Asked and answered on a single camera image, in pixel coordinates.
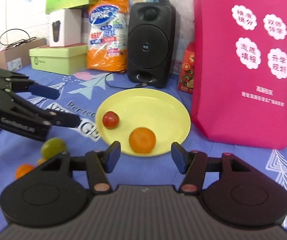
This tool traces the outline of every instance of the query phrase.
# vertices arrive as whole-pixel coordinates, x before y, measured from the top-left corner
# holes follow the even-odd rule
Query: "gray ribbed surface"
[[[287,232],[281,227],[229,228],[209,216],[196,198],[179,195],[172,186],[120,186],[110,195],[95,197],[84,213],[67,224],[48,229],[10,225],[0,234],[0,240],[241,239],[287,240]]]

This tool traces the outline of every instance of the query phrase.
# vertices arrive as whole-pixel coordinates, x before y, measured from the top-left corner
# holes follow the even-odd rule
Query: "yellow plate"
[[[114,111],[120,118],[118,127],[112,130],[102,124],[108,111]],[[95,122],[107,144],[119,141],[123,153],[144,157],[169,152],[173,142],[182,143],[187,138],[191,125],[187,109],[176,98],[146,88],[124,90],[107,98],[99,106]],[[156,146],[150,154],[137,154],[129,145],[129,135],[138,127],[149,128],[156,135]]]

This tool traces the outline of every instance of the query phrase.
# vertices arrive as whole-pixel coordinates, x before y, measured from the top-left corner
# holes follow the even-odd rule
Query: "red tomato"
[[[102,123],[107,129],[114,129],[119,124],[119,116],[115,112],[109,111],[103,115]]]

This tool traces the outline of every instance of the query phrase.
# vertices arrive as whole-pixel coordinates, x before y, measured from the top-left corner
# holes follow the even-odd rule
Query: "white box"
[[[79,9],[61,9],[50,13],[50,47],[65,47],[81,42]]]

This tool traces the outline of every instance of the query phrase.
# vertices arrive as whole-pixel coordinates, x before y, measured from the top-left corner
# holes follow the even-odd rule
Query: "tangerine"
[[[28,172],[32,171],[34,168],[35,167],[31,164],[20,165],[16,170],[16,174],[15,174],[16,179],[20,179],[21,177],[26,175]]]
[[[140,127],[131,132],[129,144],[135,153],[148,154],[156,145],[156,135],[150,129]]]

